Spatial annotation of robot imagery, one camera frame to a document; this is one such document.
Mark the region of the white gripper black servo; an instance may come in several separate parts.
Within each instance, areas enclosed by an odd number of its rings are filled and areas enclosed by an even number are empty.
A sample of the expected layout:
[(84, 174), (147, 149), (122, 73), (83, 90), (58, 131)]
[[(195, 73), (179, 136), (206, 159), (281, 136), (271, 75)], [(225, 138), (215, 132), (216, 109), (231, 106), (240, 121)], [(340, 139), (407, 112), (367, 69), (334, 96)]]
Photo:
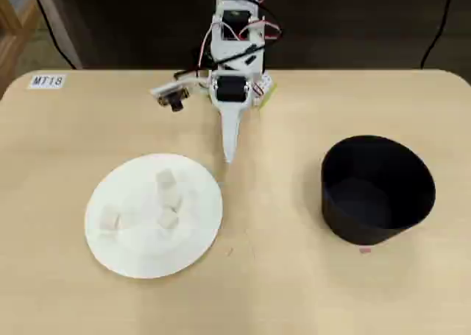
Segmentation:
[(217, 70), (208, 77), (210, 100), (221, 115), (222, 146), (227, 163), (232, 163), (236, 154), (242, 114), (252, 106), (252, 84), (251, 74), (243, 71)]

